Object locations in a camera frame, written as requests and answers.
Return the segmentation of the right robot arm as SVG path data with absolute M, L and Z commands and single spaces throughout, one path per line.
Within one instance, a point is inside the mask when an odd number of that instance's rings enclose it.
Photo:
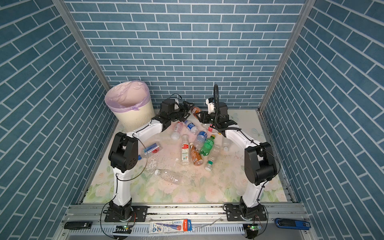
M 206 104 L 208 110 L 198 113 L 198 120 L 213 125 L 225 138 L 244 150 L 244 171 L 249 183 L 238 206 L 240 215 L 244 219 L 259 215 L 264 218 L 267 212 L 261 206 L 260 197 L 267 183 L 278 174 L 272 146 L 244 133 L 235 121 L 230 120 L 225 103 L 208 99 Z

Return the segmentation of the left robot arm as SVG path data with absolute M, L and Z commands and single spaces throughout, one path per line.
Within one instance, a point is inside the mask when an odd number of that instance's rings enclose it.
M 114 197 L 109 202 L 108 211 L 118 221 L 131 218 L 132 197 L 130 192 L 131 170 L 139 159 L 139 144 L 143 144 L 156 134 L 165 131 L 172 122 L 187 120 L 193 103 L 179 102 L 176 98 L 167 98 L 161 103 L 160 111 L 147 124 L 128 133 L 118 132 L 112 142 L 108 159 L 113 168 Z

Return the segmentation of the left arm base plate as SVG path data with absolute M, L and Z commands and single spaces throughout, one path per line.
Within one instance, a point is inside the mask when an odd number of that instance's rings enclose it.
M 118 208 L 118 211 L 108 207 L 103 210 L 106 215 L 105 222 L 124 223 L 124 222 L 144 222 L 148 213 L 148 206 L 129 206 L 128 208 Z

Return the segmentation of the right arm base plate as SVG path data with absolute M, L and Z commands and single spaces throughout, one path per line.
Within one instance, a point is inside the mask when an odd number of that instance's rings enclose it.
M 267 212 L 263 205 L 258 205 L 253 208 L 248 208 L 244 204 L 224 204 L 223 210 L 226 213 L 227 221 L 266 221 L 268 219 Z

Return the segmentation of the frosted tall clear bottle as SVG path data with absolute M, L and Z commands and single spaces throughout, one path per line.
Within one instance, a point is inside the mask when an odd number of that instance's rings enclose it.
M 223 138 L 223 142 L 222 142 L 223 151 L 228 152 L 230 150 L 232 143 L 233 142 L 230 139 Z

